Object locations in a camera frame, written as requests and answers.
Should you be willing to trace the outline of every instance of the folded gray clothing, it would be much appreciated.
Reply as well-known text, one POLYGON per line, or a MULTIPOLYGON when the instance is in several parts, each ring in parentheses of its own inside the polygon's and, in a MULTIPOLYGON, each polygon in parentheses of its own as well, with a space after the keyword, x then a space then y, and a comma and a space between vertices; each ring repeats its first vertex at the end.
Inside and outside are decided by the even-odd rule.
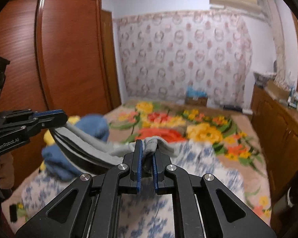
MULTIPOLYGON (((122 163, 124 155, 133 152, 136 144, 105 143, 69 123, 65 127, 51 130, 51 134, 69 162, 80 171, 90 174, 101 174, 102 171, 122 163)), ((143 140, 142 164, 146 172, 150 171, 150 159, 157 146, 162 153, 171 157, 178 156, 175 154, 175 147, 161 137, 148 137, 143 140)))

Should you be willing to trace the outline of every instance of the floral blanket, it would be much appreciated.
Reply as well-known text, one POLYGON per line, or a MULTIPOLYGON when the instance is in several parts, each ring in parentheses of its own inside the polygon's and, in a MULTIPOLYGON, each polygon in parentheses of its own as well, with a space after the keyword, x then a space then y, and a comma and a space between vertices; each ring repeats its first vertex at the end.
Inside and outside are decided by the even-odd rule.
POLYGON ((130 101, 105 117, 110 141, 133 142, 156 135, 167 142, 210 142, 220 162, 242 174, 246 204, 269 224, 269 181, 258 137, 246 116, 225 115, 210 113, 204 107, 130 101))

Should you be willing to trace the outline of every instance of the curtain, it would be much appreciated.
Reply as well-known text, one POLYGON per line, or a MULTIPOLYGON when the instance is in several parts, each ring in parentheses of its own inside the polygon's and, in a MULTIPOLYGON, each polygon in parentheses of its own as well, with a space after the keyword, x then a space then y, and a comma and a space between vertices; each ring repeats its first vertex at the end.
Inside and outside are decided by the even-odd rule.
POLYGON ((188 86, 221 104, 243 104, 252 42, 226 10, 151 13, 116 20, 129 96, 176 101, 188 86))
POLYGON ((283 33, 283 25, 280 19, 280 14, 275 3, 275 0, 262 0, 263 7, 267 14, 267 22, 271 27, 276 54, 277 54, 277 76, 275 78, 275 83, 283 87, 286 84, 286 65, 285 65, 285 39, 283 33))

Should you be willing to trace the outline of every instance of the human hand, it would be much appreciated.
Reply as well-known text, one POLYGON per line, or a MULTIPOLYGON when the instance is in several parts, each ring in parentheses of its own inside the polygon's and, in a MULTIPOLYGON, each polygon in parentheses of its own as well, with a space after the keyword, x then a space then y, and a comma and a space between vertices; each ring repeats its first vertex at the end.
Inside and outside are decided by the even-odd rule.
POLYGON ((0 189, 11 189, 13 185, 13 156, 11 153, 6 153, 0 156, 0 189))

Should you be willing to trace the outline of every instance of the wardrobe door frame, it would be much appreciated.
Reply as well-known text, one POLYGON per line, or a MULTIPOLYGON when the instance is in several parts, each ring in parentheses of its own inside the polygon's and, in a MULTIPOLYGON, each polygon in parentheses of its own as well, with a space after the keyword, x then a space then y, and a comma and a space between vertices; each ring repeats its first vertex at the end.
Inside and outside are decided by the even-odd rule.
MULTIPOLYGON (((102 56, 103 48, 102 48, 102 38, 101 38, 101 20, 100 20, 100 10, 101 10, 101 0, 93 0, 96 2, 96 16, 97 16, 97 38, 98 41, 98 51, 100 53, 100 67, 102 72, 102 79, 105 85, 105 96, 107 106, 110 110, 112 110, 111 102, 110 102, 110 89, 108 88, 108 79, 106 76, 106 68, 104 64, 104 57, 102 56)), ((45 65, 44 65, 44 57, 43 57, 43 45, 42 45, 42 17, 43 17, 43 9, 44 9, 45 0, 38 0, 37 3, 37 11, 36 11, 36 22, 35 22, 35 52, 36 52, 36 59, 37 59, 37 67, 41 79, 42 88, 44 91, 44 96, 50 110, 55 109, 53 99, 51 96, 51 92, 49 90, 49 86, 47 83, 47 75, 45 72, 45 65)))

